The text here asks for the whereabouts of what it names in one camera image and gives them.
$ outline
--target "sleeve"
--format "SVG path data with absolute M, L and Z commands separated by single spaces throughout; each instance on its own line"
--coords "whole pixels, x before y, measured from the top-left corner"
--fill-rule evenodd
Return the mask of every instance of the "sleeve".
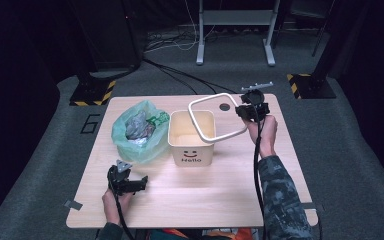
M 120 240 L 123 229 L 114 223 L 106 223 L 96 240 Z
M 270 239 L 313 239 L 295 184 L 278 156 L 258 162 L 264 222 Z

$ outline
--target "plastic bag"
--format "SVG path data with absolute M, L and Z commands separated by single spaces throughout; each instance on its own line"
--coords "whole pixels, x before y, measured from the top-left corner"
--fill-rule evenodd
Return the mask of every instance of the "plastic bag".
M 146 121 L 152 124 L 155 129 L 152 135 L 147 137 L 145 143 L 137 144 L 127 139 L 126 123 L 128 123 L 129 120 L 134 121 L 134 117 L 140 117 L 141 114 L 144 114 Z M 111 138 L 117 146 L 120 157 L 126 161 L 147 163 L 168 150 L 167 135 L 169 119 L 170 116 L 166 112 L 157 109 L 155 105 L 148 100 L 144 100 L 127 109 L 114 122 L 111 133 Z
M 155 125 L 147 121 L 146 112 L 140 110 L 138 114 L 130 117 L 126 122 L 126 138 L 129 142 L 143 145 L 152 136 Z

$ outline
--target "person's hand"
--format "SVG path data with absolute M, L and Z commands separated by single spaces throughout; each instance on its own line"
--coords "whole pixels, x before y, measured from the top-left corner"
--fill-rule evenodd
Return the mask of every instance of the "person's hand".
M 130 198 L 133 193 L 125 193 L 123 196 L 118 197 L 118 201 L 121 205 L 121 211 L 125 214 L 129 208 Z M 104 212 L 107 222 L 120 225 L 120 216 L 118 215 L 117 205 L 115 203 L 114 194 L 110 189 L 102 196 L 102 202 L 104 203 Z
M 258 124 L 244 119 L 243 121 L 248 128 L 251 140 L 255 144 L 258 137 Z M 274 151 L 277 131 L 276 118 L 272 115 L 267 115 L 265 119 L 260 122 L 260 125 L 263 126 L 263 130 L 261 131 L 260 156 L 264 158 L 276 155 L 276 152 Z

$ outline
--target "white handle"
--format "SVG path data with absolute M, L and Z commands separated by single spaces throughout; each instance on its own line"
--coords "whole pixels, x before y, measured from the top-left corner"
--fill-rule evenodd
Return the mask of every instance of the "white handle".
M 225 139 L 237 136 L 239 134 L 242 134 L 242 133 L 246 132 L 246 130 L 247 130 L 246 125 L 244 125 L 244 127 L 242 129 L 234 131 L 234 132 L 231 132 L 231 133 L 228 133 L 228 134 L 225 134 L 225 135 L 222 135 L 222 136 L 216 136 L 214 138 L 208 138 L 207 136 L 204 135 L 204 133 L 202 132 L 201 128 L 199 127 L 198 122 L 196 121 L 195 115 L 193 114 L 192 106 L 194 104 L 197 104 L 197 103 L 200 103 L 200 102 L 204 102 L 204 101 L 207 101 L 207 100 L 210 100 L 210 99 L 213 99 L 213 98 L 222 97 L 222 96 L 229 97 L 230 100 L 232 101 L 232 103 L 235 105 L 235 107 L 238 107 L 238 104 L 236 103 L 235 99 L 233 99 L 233 97 L 230 94 L 227 94 L 227 93 L 220 93 L 220 94 L 204 97 L 204 98 L 201 98 L 201 99 L 198 99 L 198 100 L 195 100 L 195 101 L 192 101 L 191 103 L 189 103 L 188 111 L 189 111 L 189 115 L 190 115 L 190 117 L 192 119 L 193 125 L 194 125 L 196 131 L 198 131 L 199 137 L 202 139 L 202 141 L 204 141 L 206 143 L 219 142 L 219 141 L 222 141 L 222 140 L 225 140 Z

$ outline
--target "gray carpet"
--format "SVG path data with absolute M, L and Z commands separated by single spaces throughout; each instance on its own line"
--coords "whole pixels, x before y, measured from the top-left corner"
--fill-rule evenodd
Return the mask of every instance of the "gray carpet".
M 313 58 L 314 36 L 283 34 L 274 50 L 275 67 L 267 66 L 262 38 L 254 34 L 207 43 L 203 66 L 195 64 L 197 45 L 191 50 L 164 48 L 145 57 L 237 92 L 242 86 L 273 81 L 274 86 L 264 92 L 278 97 L 313 201 L 325 209 L 323 239 L 384 239 L 384 170 L 362 138 L 341 88 L 329 78 L 336 99 L 296 100 L 286 78 L 288 73 L 311 73 L 327 37 Z M 179 78 L 199 94 L 213 94 L 201 83 Z M 95 237 L 95 229 L 70 229 L 65 224 L 69 209 L 63 204 L 75 196 L 97 134 L 80 134 L 81 129 L 90 114 L 100 114 L 92 118 L 100 122 L 106 110 L 106 106 L 69 106 L 77 83 L 71 77 L 58 85 L 58 109 L 0 208 L 0 239 Z M 137 71 L 117 80 L 111 97 L 188 94 L 194 93 L 142 63 Z

